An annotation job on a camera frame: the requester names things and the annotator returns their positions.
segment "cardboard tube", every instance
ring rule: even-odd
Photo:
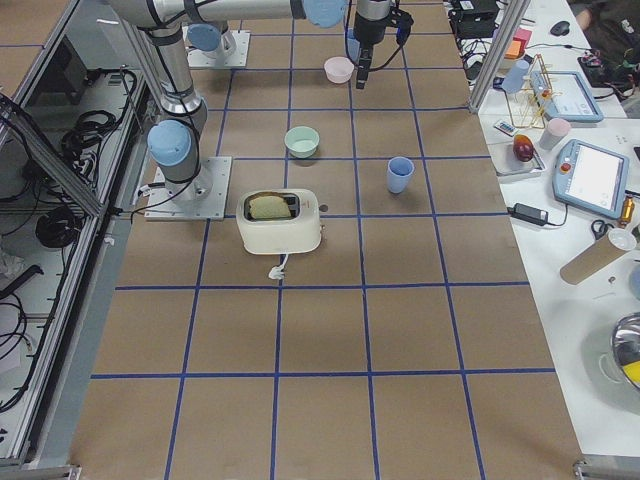
[[[636,248],[636,244],[631,232],[622,228],[612,228],[607,235],[562,267],[560,277],[567,283],[577,285],[616,258]]]

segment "black adapter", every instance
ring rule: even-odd
[[[546,210],[540,210],[539,208],[530,207],[529,205],[516,203],[513,207],[508,207],[507,212],[509,212],[509,215],[513,218],[533,223],[534,225],[544,227],[549,224],[549,212]]]

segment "bowl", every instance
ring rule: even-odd
[[[293,127],[284,136],[284,144],[289,153],[297,158],[307,158],[313,155],[320,143],[320,135],[311,127]]]
[[[611,347],[624,378],[640,391],[640,313],[628,315],[618,322],[611,335]]]
[[[329,81],[333,83],[348,82],[354,68],[351,60],[345,57],[331,57],[324,62],[324,71]]]

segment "bread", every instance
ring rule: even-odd
[[[277,192],[261,192],[247,199],[249,214],[254,220],[291,218],[291,210],[283,196]]]

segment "metal bowl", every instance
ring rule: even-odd
[[[640,391],[640,379],[629,373],[640,362],[640,312],[632,313],[618,322],[611,335],[613,358],[624,378]]]

